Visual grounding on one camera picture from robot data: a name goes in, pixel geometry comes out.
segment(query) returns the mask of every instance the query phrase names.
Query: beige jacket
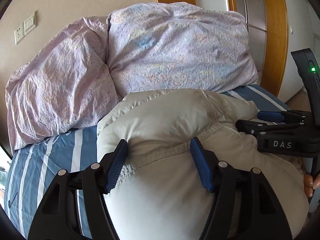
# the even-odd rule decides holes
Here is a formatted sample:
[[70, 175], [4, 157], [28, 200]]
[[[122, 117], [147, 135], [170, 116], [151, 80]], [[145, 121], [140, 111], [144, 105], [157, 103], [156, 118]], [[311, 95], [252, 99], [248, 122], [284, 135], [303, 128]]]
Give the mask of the beige jacket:
[[120, 139], [129, 156], [116, 188], [105, 197], [121, 240], [196, 240], [214, 195], [202, 186], [189, 151], [197, 136], [203, 147], [234, 168], [259, 167], [275, 191], [292, 235], [301, 230], [308, 201], [296, 159], [257, 151], [254, 136], [236, 130], [254, 119], [253, 102], [211, 91], [156, 90], [127, 95], [99, 123], [98, 161]]

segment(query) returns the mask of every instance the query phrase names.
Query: white switch plate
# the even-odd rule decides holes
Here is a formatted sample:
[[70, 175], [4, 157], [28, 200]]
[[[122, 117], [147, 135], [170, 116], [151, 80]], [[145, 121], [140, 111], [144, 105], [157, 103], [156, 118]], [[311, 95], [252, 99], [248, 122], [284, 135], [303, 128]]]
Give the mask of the white switch plate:
[[24, 35], [27, 35], [36, 27], [36, 12], [33, 15], [29, 16], [28, 19], [23, 21], [24, 25]]
[[24, 37], [24, 27], [23, 24], [21, 24], [18, 28], [14, 30], [14, 39], [16, 41], [16, 44], [19, 43]]

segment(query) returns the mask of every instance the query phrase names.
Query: ridged blue pad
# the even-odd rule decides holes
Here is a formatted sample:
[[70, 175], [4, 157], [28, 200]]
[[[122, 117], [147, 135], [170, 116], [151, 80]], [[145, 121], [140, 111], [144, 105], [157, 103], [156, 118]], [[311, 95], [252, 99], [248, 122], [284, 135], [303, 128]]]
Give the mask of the ridged blue pad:
[[118, 153], [115, 156], [111, 164], [111, 167], [109, 168], [107, 173], [108, 182], [105, 186], [105, 189], [108, 193], [110, 193], [110, 191], [113, 188], [115, 188], [118, 178], [120, 176], [122, 167], [124, 165], [125, 159], [127, 158], [127, 155], [128, 155], [128, 143], [124, 141], [124, 143], [122, 143], [122, 145], [120, 146]]
[[197, 138], [193, 138], [190, 142], [190, 152], [193, 161], [196, 164], [202, 185], [209, 191], [213, 192], [214, 185], [212, 184], [212, 170], [209, 168], [203, 152], [204, 149]]
[[278, 122], [281, 123], [284, 121], [284, 116], [280, 112], [267, 112], [260, 111], [257, 115], [258, 119], [267, 121], [267, 122]]

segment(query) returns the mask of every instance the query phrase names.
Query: metal rivet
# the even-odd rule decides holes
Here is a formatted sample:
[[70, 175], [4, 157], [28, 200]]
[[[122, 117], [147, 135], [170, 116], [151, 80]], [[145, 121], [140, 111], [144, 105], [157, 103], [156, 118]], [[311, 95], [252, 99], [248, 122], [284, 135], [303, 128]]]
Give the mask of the metal rivet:
[[67, 173], [67, 171], [66, 170], [60, 170], [60, 171], [58, 171], [58, 175], [59, 176], [63, 176], [64, 174], [66, 174]]
[[252, 171], [253, 171], [254, 174], [260, 174], [261, 173], [261, 170], [259, 168], [256, 168], [256, 167], [254, 167], [252, 169]]
[[97, 168], [99, 168], [100, 167], [100, 164], [99, 163], [92, 163], [91, 164], [91, 169], [93, 169], [93, 170], [96, 170]]
[[222, 167], [222, 168], [225, 168], [225, 167], [228, 166], [228, 163], [226, 163], [226, 162], [224, 162], [224, 161], [221, 161], [221, 162], [218, 163], [218, 165], [219, 165], [220, 167]]

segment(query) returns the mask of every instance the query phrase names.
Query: white stripe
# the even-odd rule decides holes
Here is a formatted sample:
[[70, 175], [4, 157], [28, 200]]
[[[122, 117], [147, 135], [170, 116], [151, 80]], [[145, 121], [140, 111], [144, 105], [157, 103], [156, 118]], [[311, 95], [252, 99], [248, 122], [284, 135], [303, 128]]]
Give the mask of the white stripe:
[[232, 95], [234, 98], [238, 98], [240, 100], [243, 100], [243, 101], [247, 101], [245, 100], [241, 95], [239, 95], [238, 93], [232, 91], [232, 90], [229, 90], [227, 91], [230, 95]]
[[[75, 131], [75, 146], [73, 148], [72, 163], [71, 163], [71, 171], [70, 172], [75, 172], [75, 171], [80, 170], [81, 148], [82, 148], [82, 131], [83, 131], [83, 129], [79, 129], [79, 130]], [[79, 190], [77, 190], [78, 214], [79, 214], [79, 221], [80, 221], [80, 229], [81, 229], [81, 232], [83, 235], [79, 198], [80, 198], [79, 197]]]
[[47, 150], [45, 152], [45, 155], [43, 156], [43, 163], [42, 163], [42, 167], [41, 167], [39, 187], [38, 187], [37, 207], [39, 206], [39, 204], [43, 198], [45, 175], [47, 173], [48, 160], [49, 160], [50, 153], [52, 151], [52, 144], [53, 144], [54, 138], [55, 138], [55, 136], [52, 136], [50, 138], [50, 140], [47, 144]]
[[23, 173], [22, 173], [22, 177], [21, 177], [21, 182], [20, 182], [20, 190], [19, 190], [19, 228], [20, 228], [20, 233], [22, 234], [23, 237], [25, 237], [24, 235], [24, 230], [23, 230], [23, 221], [22, 221], [22, 198], [23, 198], [23, 186], [24, 186], [24, 180], [26, 178], [26, 174], [27, 174], [27, 169], [28, 169], [28, 165], [29, 165], [29, 161], [31, 159], [32, 156], [32, 152], [33, 152], [33, 148], [35, 147], [36, 144], [33, 144], [30, 148], [26, 163], [24, 164], [24, 168], [23, 168]]
[[281, 111], [286, 111], [286, 109], [284, 109], [281, 105], [279, 105], [278, 103], [276, 103], [274, 100], [272, 100], [270, 97], [268, 97], [266, 94], [262, 93], [261, 91], [257, 90], [254, 87], [251, 86], [246, 86], [248, 88], [250, 88], [252, 91], [256, 92], [257, 94], [261, 95], [262, 97], [264, 97], [266, 100], [268, 100], [269, 102], [271, 102], [272, 104], [274, 104], [276, 107], [278, 107]]
[[20, 156], [20, 152], [21, 152], [21, 149], [18, 150], [17, 156], [15, 157], [14, 164], [13, 164], [12, 171], [11, 171], [11, 175], [10, 175], [10, 181], [9, 181], [9, 185], [8, 185], [7, 215], [8, 215], [9, 219], [10, 219], [9, 200], [12, 201], [12, 199], [10, 199], [10, 197], [11, 197], [12, 180], [13, 180], [14, 171], [16, 170], [16, 166], [17, 166], [17, 162], [18, 162], [18, 159], [19, 159], [19, 156]]
[[82, 130], [75, 131], [75, 146], [73, 148], [71, 171], [75, 172], [80, 170], [81, 148], [82, 148]]
[[78, 214], [79, 214], [79, 221], [80, 221], [80, 229], [81, 229], [81, 233], [83, 235], [83, 230], [82, 230], [82, 221], [81, 221], [81, 213], [80, 213], [80, 202], [79, 202], [79, 199], [80, 199], [80, 195], [79, 195], [79, 190], [77, 190], [77, 205], [78, 205]]

